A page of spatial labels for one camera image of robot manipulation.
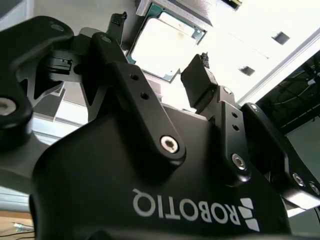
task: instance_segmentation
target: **silver screw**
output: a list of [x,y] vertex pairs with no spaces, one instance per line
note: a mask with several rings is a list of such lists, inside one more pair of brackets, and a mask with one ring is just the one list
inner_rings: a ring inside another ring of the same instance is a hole
[[54,30],[58,30],[60,32],[63,32],[65,30],[62,26],[60,26],[58,24],[52,24],[51,28],[53,28]]
[[236,167],[240,170],[246,169],[246,162],[236,153],[232,154],[231,156],[232,162]]
[[232,91],[227,88],[226,86],[223,88],[223,90],[227,93],[227,94],[232,94]]
[[7,116],[12,114],[17,109],[14,101],[0,97],[0,116]]
[[303,187],[303,186],[305,185],[305,183],[304,183],[304,181],[302,180],[302,178],[299,177],[299,175],[296,174],[295,172],[292,174],[292,177],[293,177],[293,179],[296,181],[296,183],[297,183],[299,186]]
[[320,195],[319,189],[316,187],[316,185],[313,182],[309,182],[309,185],[317,195]]
[[107,43],[111,43],[111,42],[112,42],[110,38],[108,38],[108,37],[106,37],[106,36],[104,36],[104,35],[101,35],[101,39],[102,39],[103,41],[107,42]]
[[169,153],[174,154],[178,151],[179,145],[171,136],[163,136],[160,139],[161,146]]

